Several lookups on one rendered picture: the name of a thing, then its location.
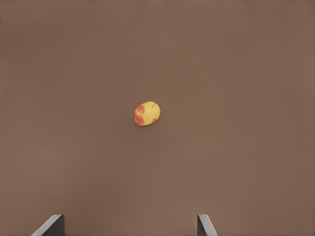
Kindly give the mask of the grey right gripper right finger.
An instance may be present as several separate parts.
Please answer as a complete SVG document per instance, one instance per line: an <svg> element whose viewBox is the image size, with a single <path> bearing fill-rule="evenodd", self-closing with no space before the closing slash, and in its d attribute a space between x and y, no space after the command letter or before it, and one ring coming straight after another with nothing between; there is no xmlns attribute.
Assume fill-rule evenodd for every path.
<svg viewBox="0 0 315 236"><path fill-rule="evenodd" d="M206 214L197 216L197 236L218 236L210 217Z"/></svg>

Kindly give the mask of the yellow potato with red patches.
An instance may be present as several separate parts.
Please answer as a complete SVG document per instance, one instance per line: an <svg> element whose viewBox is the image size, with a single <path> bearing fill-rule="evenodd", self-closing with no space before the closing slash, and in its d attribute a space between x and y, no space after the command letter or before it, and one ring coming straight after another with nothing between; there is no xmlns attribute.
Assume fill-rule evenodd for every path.
<svg viewBox="0 0 315 236"><path fill-rule="evenodd" d="M147 101L140 104L134 111L134 121L138 126L147 126L156 122L160 116L160 106L153 102Z"/></svg>

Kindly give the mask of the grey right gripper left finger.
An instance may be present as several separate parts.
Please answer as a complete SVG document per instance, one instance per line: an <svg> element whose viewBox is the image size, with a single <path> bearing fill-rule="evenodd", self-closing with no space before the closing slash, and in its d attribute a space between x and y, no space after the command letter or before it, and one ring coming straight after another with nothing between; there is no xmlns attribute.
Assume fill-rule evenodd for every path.
<svg viewBox="0 0 315 236"><path fill-rule="evenodd" d="M52 215L30 236L65 236L64 215Z"/></svg>

